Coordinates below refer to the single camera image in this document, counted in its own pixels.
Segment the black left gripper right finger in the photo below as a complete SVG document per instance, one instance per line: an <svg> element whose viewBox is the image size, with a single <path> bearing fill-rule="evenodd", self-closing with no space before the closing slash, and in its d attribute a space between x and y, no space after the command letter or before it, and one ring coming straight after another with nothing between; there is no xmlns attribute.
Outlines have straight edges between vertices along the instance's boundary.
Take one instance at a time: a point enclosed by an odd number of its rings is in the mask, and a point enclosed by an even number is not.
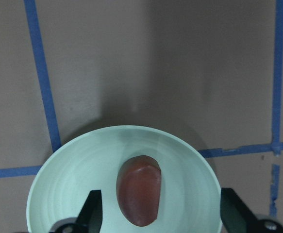
<svg viewBox="0 0 283 233"><path fill-rule="evenodd" d="M283 233L277 219L254 214L232 188L221 189L220 218L229 233Z"/></svg>

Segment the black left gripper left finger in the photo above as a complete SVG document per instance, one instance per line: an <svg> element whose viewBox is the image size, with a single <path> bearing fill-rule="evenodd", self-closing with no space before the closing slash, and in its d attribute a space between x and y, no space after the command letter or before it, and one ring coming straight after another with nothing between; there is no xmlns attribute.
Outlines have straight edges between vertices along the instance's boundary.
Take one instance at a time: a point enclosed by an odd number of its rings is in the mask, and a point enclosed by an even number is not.
<svg viewBox="0 0 283 233"><path fill-rule="evenodd" d="M49 233L99 233L102 220L101 190L92 190L78 216L57 221L50 228Z"/></svg>

